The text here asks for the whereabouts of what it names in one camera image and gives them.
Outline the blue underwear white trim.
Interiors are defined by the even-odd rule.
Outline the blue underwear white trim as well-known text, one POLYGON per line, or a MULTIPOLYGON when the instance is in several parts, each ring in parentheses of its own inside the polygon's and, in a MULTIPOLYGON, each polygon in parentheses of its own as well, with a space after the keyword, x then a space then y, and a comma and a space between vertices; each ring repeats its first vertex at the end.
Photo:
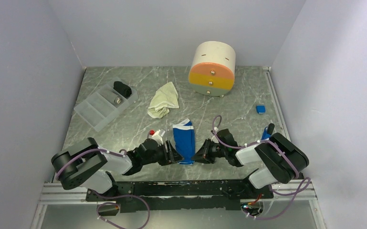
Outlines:
POLYGON ((192 122, 186 118, 173 126, 173 137, 176 151, 183 157, 181 165, 192 165, 191 159, 195 155, 195 131, 192 122))

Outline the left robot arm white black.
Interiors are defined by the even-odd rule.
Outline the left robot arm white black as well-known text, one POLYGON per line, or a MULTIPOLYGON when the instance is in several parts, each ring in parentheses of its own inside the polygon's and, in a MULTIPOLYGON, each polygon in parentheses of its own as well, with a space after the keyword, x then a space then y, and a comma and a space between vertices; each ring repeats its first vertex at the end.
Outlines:
POLYGON ((101 148, 94 138, 89 137, 55 154, 51 164, 55 179, 63 189, 86 187, 98 192, 104 200, 112 200, 117 196, 112 173, 130 176, 148 164, 167 166, 183 159, 169 141, 161 144, 149 138, 133 150, 116 153, 101 148))

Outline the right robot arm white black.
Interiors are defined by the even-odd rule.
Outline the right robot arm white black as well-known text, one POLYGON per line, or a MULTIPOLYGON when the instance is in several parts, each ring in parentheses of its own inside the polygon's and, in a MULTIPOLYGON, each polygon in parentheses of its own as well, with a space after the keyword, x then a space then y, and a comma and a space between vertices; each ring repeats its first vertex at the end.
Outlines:
POLYGON ((249 198, 256 197, 263 187, 272 183, 289 183, 309 165, 306 154, 280 133, 253 142, 250 146, 238 146, 228 129, 219 130, 216 138, 216 141, 205 140, 191 159, 213 164, 216 158, 225 158, 234 167, 261 162, 263 167, 254 170, 245 179, 243 192, 249 198))

